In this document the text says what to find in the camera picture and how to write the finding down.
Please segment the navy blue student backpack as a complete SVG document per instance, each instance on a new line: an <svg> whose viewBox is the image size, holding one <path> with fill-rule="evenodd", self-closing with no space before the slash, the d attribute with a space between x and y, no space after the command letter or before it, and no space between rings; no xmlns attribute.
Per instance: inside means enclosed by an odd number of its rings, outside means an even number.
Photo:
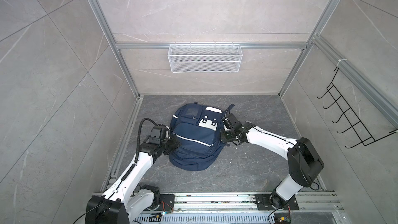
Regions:
<svg viewBox="0 0 398 224"><path fill-rule="evenodd" d="M210 167L226 145L221 141L222 119L231 111L201 105L198 102L180 107L172 116L171 135L179 147L169 154L172 165L186 171Z"/></svg>

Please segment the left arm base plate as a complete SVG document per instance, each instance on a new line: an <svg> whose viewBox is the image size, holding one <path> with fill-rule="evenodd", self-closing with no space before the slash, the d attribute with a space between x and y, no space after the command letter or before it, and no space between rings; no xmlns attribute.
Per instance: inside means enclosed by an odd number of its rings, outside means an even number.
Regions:
<svg viewBox="0 0 398 224"><path fill-rule="evenodd" d="M175 204L174 194L155 195L152 204L147 208L155 212L173 212Z"/></svg>

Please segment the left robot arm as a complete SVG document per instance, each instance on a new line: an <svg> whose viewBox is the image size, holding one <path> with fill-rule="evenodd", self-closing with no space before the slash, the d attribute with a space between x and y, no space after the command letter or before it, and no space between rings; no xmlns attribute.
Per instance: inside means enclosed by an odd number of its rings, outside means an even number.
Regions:
<svg viewBox="0 0 398 224"><path fill-rule="evenodd" d="M115 183L101 196L92 196L81 218L86 224L130 224L144 210L156 210L161 205L158 187L144 185L135 190L142 177L161 155L178 148L169 127L144 118L139 125L136 154Z"/></svg>

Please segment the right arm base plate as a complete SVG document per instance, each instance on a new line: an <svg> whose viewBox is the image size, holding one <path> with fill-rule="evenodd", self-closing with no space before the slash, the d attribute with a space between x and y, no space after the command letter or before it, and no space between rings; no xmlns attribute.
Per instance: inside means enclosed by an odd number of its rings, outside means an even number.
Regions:
<svg viewBox="0 0 398 224"><path fill-rule="evenodd" d="M300 209L295 196L293 196L289 201L285 201L279 196L273 194L255 194L252 202L257 206L259 211L298 211Z"/></svg>

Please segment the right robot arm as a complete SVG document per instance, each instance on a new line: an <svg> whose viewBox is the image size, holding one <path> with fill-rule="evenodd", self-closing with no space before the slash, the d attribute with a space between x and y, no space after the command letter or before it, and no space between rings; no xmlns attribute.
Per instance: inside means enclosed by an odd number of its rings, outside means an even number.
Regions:
<svg viewBox="0 0 398 224"><path fill-rule="evenodd" d="M287 160L289 174L269 197L275 209L285 207L302 188L310 188L324 168L320 155L307 138L298 140L286 138L268 132L251 122L242 124L233 114L228 114L222 122L224 129L221 133L224 141L235 145L242 143L258 145Z"/></svg>

